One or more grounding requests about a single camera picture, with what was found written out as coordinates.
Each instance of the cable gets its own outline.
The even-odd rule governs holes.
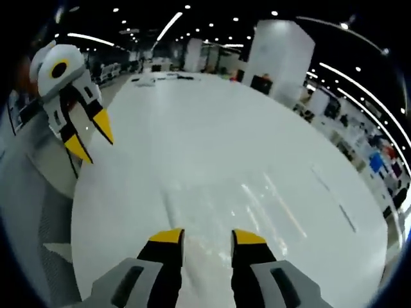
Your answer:
[[[7,114],[8,114],[8,120],[10,121],[10,126],[12,127],[13,134],[15,135],[15,129],[13,125],[13,120],[12,120],[12,114],[10,113],[10,105],[9,105],[10,100],[7,99]]]
[[[77,173],[76,168],[74,167],[73,158],[71,157],[71,154],[70,154],[69,150],[66,147],[65,147],[65,149],[66,149],[66,152],[67,152],[67,156],[69,157],[71,169],[73,170],[74,176],[76,178],[78,178],[78,173]]]

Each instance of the ceiling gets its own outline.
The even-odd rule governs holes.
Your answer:
[[[66,13],[55,29],[55,33],[60,33],[61,36],[69,32],[90,35],[129,50],[137,48],[142,42],[155,42],[162,29],[177,12],[182,12],[182,17],[163,36],[162,41],[169,42],[178,39],[179,42],[185,42],[192,37],[198,37],[212,42],[218,38],[219,44],[243,44],[245,51],[252,43],[252,40],[247,37],[253,36],[254,26],[259,20],[295,20],[316,43],[310,70],[314,69],[319,79],[324,79],[326,81],[324,84],[331,87],[331,91],[341,96],[337,92],[338,86],[357,99],[364,97],[373,102],[357,86],[341,77],[338,78],[340,83],[337,85],[334,82],[337,75],[321,67],[319,62],[334,67],[370,90],[408,131],[407,119],[400,112],[401,108],[405,107],[405,97],[400,82],[403,74],[398,69],[401,67],[408,79],[411,65],[406,61],[407,41],[398,39],[398,35],[405,29],[406,13],[395,12],[389,7],[355,8],[347,3],[333,3],[332,6],[317,6],[310,3],[303,6],[299,4],[295,8],[286,8],[261,3],[256,3],[254,6],[238,3],[234,6],[232,2],[228,3],[229,5],[223,5],[221,2],[212,1],[189,3],[190,1],[119,0],[115,1],[115,4],[106,1],[87,1],[84,4],[78,4],[78,2],[71,1],[69,8],[78,5],[79,9]],[[190,5],[190,9],[185,9],[187,4]],[[118,12],[113,12],[115,8],[119,9]],[[273,10],[278,12],[277,16],[271,14]],[[334,24],[348,22],[351,18],[350,30],[363,35],[380,49],[389,48],[389,54],[382,55],[375,47],[342,28],[296,20],[296,16],[311,17]],[[134,33],[138,43],[132,40],[129,33],[120,34],[120,31],[125,31],[127,28],[138,29],[138,33]],[[112,48],[89,40],[76,38],[74,41],[80,47]],[[357,66],[361,68],[361,72],[356,71]],[[387,129],[398,140],[398,144],[406,145],[403,134],[390,117],[383,112],[381,121],[385,120],[388,121]],[[406,153],[406,156],[411,157],[409,147]]]

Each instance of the desk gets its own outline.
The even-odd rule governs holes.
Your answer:
[[[82,166],[71,226],[82,298],[152,234],[184,227],[177,307],[235,307],[230,235],[243,228],[316,281],[334,308],[365,307],[383,272],[387,225],[356,170],[271,98],[192,75],[154,87],[131,77],[108,110],[114,146],[92,136],[94,165]]]

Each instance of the red object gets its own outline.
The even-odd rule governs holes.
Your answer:
[[[386,147],[384,148],[384,152],[387,153],[387,155],[388,155],[391,159],[394,159],[394,158],[397,157],[396,151],[395,151],[393,148],[391,148],[390,146],[386,146]]]

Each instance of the robotic arm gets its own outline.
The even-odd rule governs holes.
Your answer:
[[[91,296],[74,308],[174,308],[181,288],[184,230],[152,236],[136,259],[96,280]],[[332,308],[320,287],[288,261],[276,261],[265,240],[232,231],[231,287],[237,307]]]
[[[101,92],[91,81],[83,55],[76,46],[55,41],[40,49],[30,66],[30,80],[37,81],[49,127],[65,147],[81,159],[92,163],[86,147],[69,117],[68,104],[78,101],[90,121],[111,144],[112,136],[107,111],[101,105]]]

